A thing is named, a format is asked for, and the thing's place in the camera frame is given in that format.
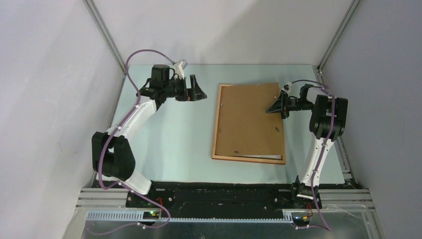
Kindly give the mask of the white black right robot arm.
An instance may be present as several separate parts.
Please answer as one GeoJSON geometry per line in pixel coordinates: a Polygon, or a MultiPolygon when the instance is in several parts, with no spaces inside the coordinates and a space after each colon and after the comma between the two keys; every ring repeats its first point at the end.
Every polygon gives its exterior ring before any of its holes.
{"type": "Polygon", "coordinates": [[[292,184],[289,200],[295,208],[304,207],[317,197],[321,170],[337,139],[345,131],[348,99],[335,97],[326,86],[305,84],[298,97],[291,96],[292,85],[284,85],[279,97],[266,113],[280,114],[284,120],[290,112],[311,111],[309,131],[311,146],[305,167],[292,184]]]}

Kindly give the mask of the sunset landscape photo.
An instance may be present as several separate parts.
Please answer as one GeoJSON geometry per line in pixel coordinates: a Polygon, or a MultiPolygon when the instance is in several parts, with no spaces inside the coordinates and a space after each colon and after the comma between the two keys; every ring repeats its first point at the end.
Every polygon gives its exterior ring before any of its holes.
{"type": "Polygon", "coordinates": [[[282,155],[238,155],[238,157],[283,160],[282,155]]]}

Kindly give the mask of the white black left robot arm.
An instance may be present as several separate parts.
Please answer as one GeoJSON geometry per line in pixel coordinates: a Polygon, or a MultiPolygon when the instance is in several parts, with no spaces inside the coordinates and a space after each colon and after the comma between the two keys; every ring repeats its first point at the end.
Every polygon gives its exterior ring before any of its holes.
{"type": "Polygon", "coordinates": [[[135,102],[126,115],[105,132],[95,132],[92,136],[94,171],[139,193],[138,201],[148,208],[156,204],[157,193],[150,189],[152,181],[136,169],[130,142],[167,99],[195,102],[207,98],[195,75],[190,75],[189,87],[186,80],[182,63],[154,65],[144,86],[137,89],[135,102]]]}

